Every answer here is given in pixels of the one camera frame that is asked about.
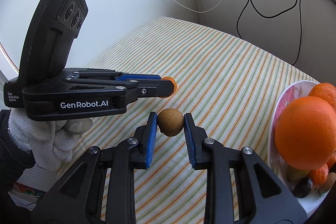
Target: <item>silver bolt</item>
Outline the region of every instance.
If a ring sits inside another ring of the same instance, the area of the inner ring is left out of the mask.
[[[252,154],[252,152],[253,152],[253,149],[251,148],[251,147],[244,147],[243,148],[243,152],[245,153],[245,154],[248,154],[248,155],[250,155],[250,154]]]
[[[215,140],[213,138],[205,138],[204,139],[204,142],[206,144],[214,144],[215,143]]]
[[[99,150],[99,147],[98,147],[98,146],[91,146],[91,147],[88,149],[88,152],[89,152],[90,154],[95,154],[95,153],[98,152],[98,150]]]
[[[129,139],[127,140],[127,142],[128,142],[129,144],[136,144],[136,143],[138,142],[138,139],[132,137],[132,138],[129,138]]]

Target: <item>plate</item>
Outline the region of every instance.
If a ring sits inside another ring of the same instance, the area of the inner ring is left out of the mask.
[[[269,129],[268,135],[268,159],[267,164],[268,166],[276,173],[276,175],[281,179],[281,181],[292,191],[295,185],[291,184],[286,178],[286,168],[288,165],[279,155],[277,148],[274,144],[274,131],[276,124],[278,122],[279,116],[284,108],[293,100],[308,96],[309,92],[313,88],[313,86],[317,85],[317,83],[302,80],[295,82],[288,86],[284,92],[280,95],[279,100],[277,101],[275,110],[272,115],[271,119],[271,126]],[[301,204],[301,206],[305,209],[307,214],[310,214],[316,209],[327,193],[323,194],[322,196],[319,195],[318,191],[311,191],[308,196],[305,198],[298,198],[297,200]]]

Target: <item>hand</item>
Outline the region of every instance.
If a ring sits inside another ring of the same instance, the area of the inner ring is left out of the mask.
[[[55,171],[62,161],[72,160],[72,150],[92,120],[37,122],[29,119],[24,109],[13,108],[8,121],[9,135],[25,152],[32,151],[38,166]]]

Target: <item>bowl of fruit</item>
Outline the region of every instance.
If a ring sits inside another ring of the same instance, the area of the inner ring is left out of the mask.
[[[281,94],[271,119],[268,166],[311,214],[336,180],[336,88],[302,80]]]

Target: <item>brown ball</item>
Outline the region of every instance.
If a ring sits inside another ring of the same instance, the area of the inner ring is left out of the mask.
[[[157,125],[161,133],[167,137],[174,137],[183,129],[184,117],[179,110],[166,108],[157,116]]]

